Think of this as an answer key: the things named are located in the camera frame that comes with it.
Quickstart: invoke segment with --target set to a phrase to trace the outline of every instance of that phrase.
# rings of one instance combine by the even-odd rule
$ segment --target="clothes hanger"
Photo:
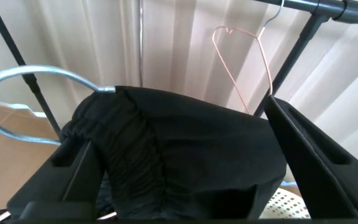
[[[284,6],[284,2],[285,2],[285,0],[282,0],[282,1],[281,1],[281,5],[280,5],[280,8],[278,9],[277,13],[276,13],[273,17],[271,17],[270,19],[268,19],[268,20],[265,22],[265,24],[263,25],[263,27],[261,28],[261,30],[259,31],[259,33],[258,33],[257,35],[255,35],[255,34],[249,32],[248,30],[244,30],[244,29],[240,29],[240,28],[233,28],[233,29],[229,30],[229,28],[226,27],[226,26],[218,26],[217,28],[215,28],[215,30],[214,30],[214,32],[213,32],[213,34],[212,34],[212,42],[213,42],[213,44],[214,44],[214,46],[215,46],[216,52],[218,53],[218,56],[219,56],[219,58],[220,58],[220,60],[221,60],[221,62],[222,62],[222,64],[223,64],[224,68],[226,69],[227,74],[229,75],[230,79],[232,80],[232,82],[233,82],[233,84],[234,84],[234,88],[236,88],[236,91],[237,91],[237,93],[239,94],[240,99],[241,99],[241,102],[242,102],[242,104],[244,105],[244,108],[246,109],[247,113],[249,113],[247,104],[245,103],[244,97],[242,96],[241,91],[240,91],[239,87],[237,86],[237,82],[235,81],[235,79],[234,79],[233,76],[231,75],[230,70],[228,69],[226,63],[224,62],[224,60],[223,60],[223,58],[222,58],[222,55],[221,55],[221,53],[220,53],[220,51],[219,51],[219,48],[218,48],[218,45],[216,44],[216,41],[215,41],[215,34],[216,34],[216,32],[217,32],[219,29],[225,29],[225,30],[226,30],[226,33],[229,34],[229,35],[230,35],[234,30],[237,30],[237,31],[240,31],[240,32],[242,32],[242,33],[244,33],[244,34],[247,34],[247,35],[253,37],[253,38],[256,40],[256,42],[258,43],[259,49],[260,49],[260,53],[262,54],[262,58],[263,58],[263,60],[264,60],[264,64],[265,64],[265,68],[266,68],[266,73],[267,73],[267,78],[268,78],[268,84],[269,84],[269,94],[268,94],[268,95],[270,96],[270,95],[273,94],[272,76],[271,76],[271,74],[270,74],[270,69],[269,69],[269,65],[268,65],[267,59],[266,59],[265,50],[264,50],[264,48],[263,48],[263,45],[262,45],[262,42],[261,42],[260,38],[262,37],[262,34],[264,33],[267,24],[268,24],[270,21],[272,21],[272,20],[274,20],[275,18],[277,18],[277,16],[281,13],[281,10],[283,9],[283,6]]]
[[[73,72],[69,72],[67,70],[64,70],[64,69],[61,69],[58,67],[47,66],[47,65],[24,65],[24,66],[19,66],[19,67],[3,70],[0,72],[0,82],[5,79],[11,78],[11,77],[15,77],[18,75],[25,75],[28,73],[40,73],[39,75],[46,75],[48,73],[51,73],[51,74],[55,74],[55,75],[61,75],[61,76],[67,77],[71,80],[74,80],[74,81],[76,81],[76,82],[92,89],[93,91],[96,91],[96,92],[106,92],[106,93],[115,93],[116,92],[116,88],[114,86],[113,87],[109,87],[109,86],[99,87],[99,86],[95,85],[94,83],[90,82],[89,80],[87,80]],[[36,142],[36,143],[41,143],[41,144],[53,144],[53,145],[57,145],[57,146],[60,145],[59,140],[48,139],[48,138],[37,138],[37,137],[33,137],[33,136],[17,134],[10,130],[7,130],[6,128],[3,128],[1,126],[0,126],[0,134],[3,134],[7,137],[10,137],[10,138],[13,138],[16,140],[20,140],[20,141]]]

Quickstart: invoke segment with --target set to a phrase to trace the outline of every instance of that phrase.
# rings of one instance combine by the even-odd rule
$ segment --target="wooden floor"
[[[20,134],[57,139],[46,118],[29,110],[0,106],[0,125]],[[57,146],[17,141],[0,134],[0,209],[56,150]]]

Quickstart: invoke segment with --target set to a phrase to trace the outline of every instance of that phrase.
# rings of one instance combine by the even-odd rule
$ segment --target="hanger hook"
[[[270,19],[268,19],[268,20],[265,22],[265,24],[264,24],[264,26],[263,26],[262,28],[266,28],[266,25],[267,25],[270,21],[274,20],[274,19],[279,15],[279,13],[281,12],[281,10],[282,10],[283,7],[284,7],[284,2],[285,2],[285,0],[281,0],[281,5],[280,5],[280,8],[278,9],[276,15],[274,15],[273,17],[271,17]]]
[[[29,73],[38,73],[42,72],[40,75],[46,75],[48,73],[55,74],[55,75],[62,75],[64,77],[67,77],[71,80],[74,80],[76,82],[79,82],[80,84],[83,84],[84,86],[98,92],[108,92],[108,93],[114,93],[116,91],[115,87],[99,87],[95,85],[94,83],[90,82],[89,80],[73,73],[69,72],[67,70],[53,67],[53,66],[46,66],[46,65],[24,65],[19,66],[15,68],[10,68],[7,70],[0,71],[0,82],[15,77],[18,75],[25,75]],[[22,134],[13,133],[10,130],[7,130],[0,126],[0,134],[3,134],[7,137],[20,140],[20,141],[27,141],[27,142],[36,142],[36,143],[42,143],[42,144],[53,144],[53,145],[60,145],[59,140],[54,139],[47,139],[47,138],[37,138],[32,136],[26,136]]]

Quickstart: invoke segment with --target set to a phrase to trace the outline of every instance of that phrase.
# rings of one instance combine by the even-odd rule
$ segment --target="white laundry basket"
[[[301,197],[277,189],[259,218],[310,218],[310,215]]]

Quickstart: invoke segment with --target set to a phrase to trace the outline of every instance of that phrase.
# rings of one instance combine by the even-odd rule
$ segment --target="white backdrop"
[[[244,111],[211,41],[220,25],[257,32],[278,6],[251,0],[0,0],[0,13],[28,64],[56,65],[99,84],[158,88]],[[309,18],[284,8],[264,36],[272,75]],[[267,90],[257,44],[218,35],[222,55],[251,113]],[[0,70],[16,66],[0,36]],[[61,77],[38,76],[59,124],[90,91]],[[277,93],[358,158],[358,25],[323,24]],[[20,77],[0,84],[0,101],[40,111]]]

